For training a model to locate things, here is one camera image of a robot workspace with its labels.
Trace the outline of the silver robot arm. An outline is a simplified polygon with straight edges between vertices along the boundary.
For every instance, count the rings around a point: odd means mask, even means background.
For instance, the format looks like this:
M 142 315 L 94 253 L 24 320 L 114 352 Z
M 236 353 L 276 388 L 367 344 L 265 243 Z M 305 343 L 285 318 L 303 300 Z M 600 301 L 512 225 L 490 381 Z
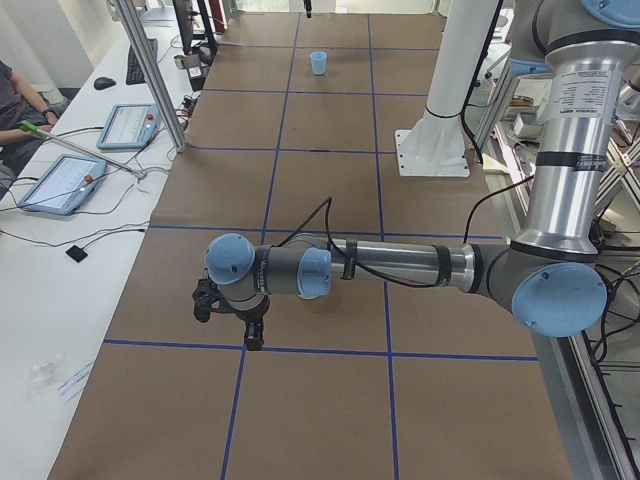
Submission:
M 635 1 L 518 1 L 508 70 L 548 74 L 549 97 L 522 230 L 507 245 L 458 248 L 335 240 L 297 229 L 275 245 L 227 233 L 208 246 L 194 315 L 233 314 L 251 351 L 274 294 L 327 295 L 334 277 L 368 274 L 410 288 L 455 287 L 494 300 L 532 331 L 569 337 L 607 307 L 591 228 L 625 69 L 639 56 Z

